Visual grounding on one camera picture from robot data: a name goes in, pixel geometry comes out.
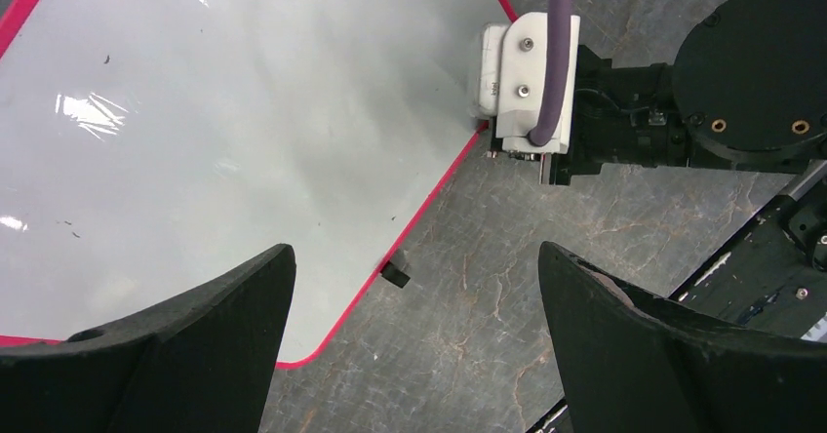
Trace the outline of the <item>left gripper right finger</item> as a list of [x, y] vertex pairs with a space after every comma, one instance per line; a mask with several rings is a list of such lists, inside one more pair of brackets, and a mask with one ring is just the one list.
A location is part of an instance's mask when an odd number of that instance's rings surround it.
[[552, 242], [538, 283], [576, 432], [822, 432], [826, 348], [693, 311]]

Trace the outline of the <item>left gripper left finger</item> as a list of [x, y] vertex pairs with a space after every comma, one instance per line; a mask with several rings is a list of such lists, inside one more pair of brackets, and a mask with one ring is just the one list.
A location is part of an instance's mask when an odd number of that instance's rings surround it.
[[5, 432], [255, 432], [295, 285], [277, 245], [57, 344], [1, 351]]

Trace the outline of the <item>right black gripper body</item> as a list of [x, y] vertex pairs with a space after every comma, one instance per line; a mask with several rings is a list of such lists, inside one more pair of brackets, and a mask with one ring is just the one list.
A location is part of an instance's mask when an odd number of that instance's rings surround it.
[[599, 174], [605, 164], [686, 166], [688, 130], [674, 100], [672, 73], [663, 62], [614, 67], [580, 45], [570, 146], [565, 154], [543, 156], [540, 182], [569, 185], [573, 177]]

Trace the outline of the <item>pink framed whiteboard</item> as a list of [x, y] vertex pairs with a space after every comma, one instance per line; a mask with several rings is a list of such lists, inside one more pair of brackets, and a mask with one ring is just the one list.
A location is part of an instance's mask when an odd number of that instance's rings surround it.
[[478, 135], [507, 0], [11, 0], [1, 339], [62, 340], [295, 250], [314, 360]]

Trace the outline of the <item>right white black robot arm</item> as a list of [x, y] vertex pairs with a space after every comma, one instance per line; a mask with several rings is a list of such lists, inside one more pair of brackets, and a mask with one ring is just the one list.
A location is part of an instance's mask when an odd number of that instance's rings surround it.
[[727, 0], [673, 63], [615, 67], [579, 46], [567, 185], [606, 164], [791, 174], [826, 156], [826, 0]]

